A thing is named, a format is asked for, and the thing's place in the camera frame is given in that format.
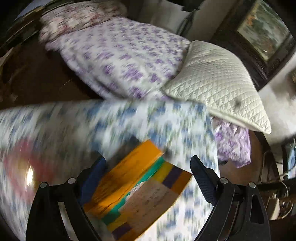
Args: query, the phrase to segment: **blue floral blanket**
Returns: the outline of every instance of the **blue floral blanket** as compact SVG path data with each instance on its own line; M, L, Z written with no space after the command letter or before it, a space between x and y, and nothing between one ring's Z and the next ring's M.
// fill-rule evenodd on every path
M191 102L85 101L27 106L0 113L0 211L20 241L25 240L31 207L7 178L3 155L21 139L34 143L57 164L60 182L91 165L91 152L108 161L132 136L152 140L165 160L191 172L198 155L219 175L210 118L202 104ZM175 204L137 240L194 240L212 207L193 178Z

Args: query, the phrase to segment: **book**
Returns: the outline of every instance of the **book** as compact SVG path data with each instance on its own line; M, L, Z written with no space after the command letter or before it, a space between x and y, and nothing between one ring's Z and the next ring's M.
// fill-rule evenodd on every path
M166 162L148 140L101 179L83 207L102 220L115 240L133 241L174 204L191 177Z

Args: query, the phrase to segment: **pillow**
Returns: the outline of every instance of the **pillow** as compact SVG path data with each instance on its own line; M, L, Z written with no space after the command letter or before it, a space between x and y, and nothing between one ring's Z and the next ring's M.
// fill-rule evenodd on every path
M181 72L162 90L173 98L204 103L212 116L271 133L269 119L245 66L233 53L214 44L193 41Z
M251 163L249 130L217 117L212 119L219 161L233 161L237 168Z
M108 21L125 13L125 6L117 1L85 1L58 7L40 18L44 27L40 31L39 41L53 41L63 34Z

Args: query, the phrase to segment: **cable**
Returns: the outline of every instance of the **cable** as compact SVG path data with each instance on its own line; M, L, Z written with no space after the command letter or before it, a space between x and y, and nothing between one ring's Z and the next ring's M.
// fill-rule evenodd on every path
M288 197L288 196L289 196L289 192L288 192L287 185L286 185L283 181L281 181L281 183L286 187L286 190L287 190L287 197Z
M261 172L260 172L260 182L261 183L270 183L272 181L276 181L277 179L281 178L281 177L284 177L284 176L289 176L288 173L294 169L294 167L296 167L296 141L295 141L295 138L293 138L293 142L294 142L294 166L292 168L290 168L289 170L285 171L283 174L271 179L271 180L268 180L267 182L263 182L262 181L262 172L263 172L263 168L264 168L264 162L265 162L265 155L266 153L268 152L271 152L270 150L267 150L264 154L263 154L263 161L262 161L262 169L261 169Z
M197 9L194 9L191 11L187 17L181 22L180 26L178 27L177 34L180 36L184 36L187 34L188 30L192 26L194 13L197 11Z
M292 211L292 209L293 209L293 204L291 205L290 210L284 216L282 216L281 219L282 218L285 218L286 216L288 216L290 214L290 212Z

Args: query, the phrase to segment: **framed picture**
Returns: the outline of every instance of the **framed picture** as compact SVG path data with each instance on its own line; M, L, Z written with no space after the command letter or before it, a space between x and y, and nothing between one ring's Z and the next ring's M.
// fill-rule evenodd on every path
M284 22L263 0L255 2L237 32L250 42L266 62L289 35Z
M281 70L296 50L296 41L268 1L238 0L211 39L242 60L257 90Z

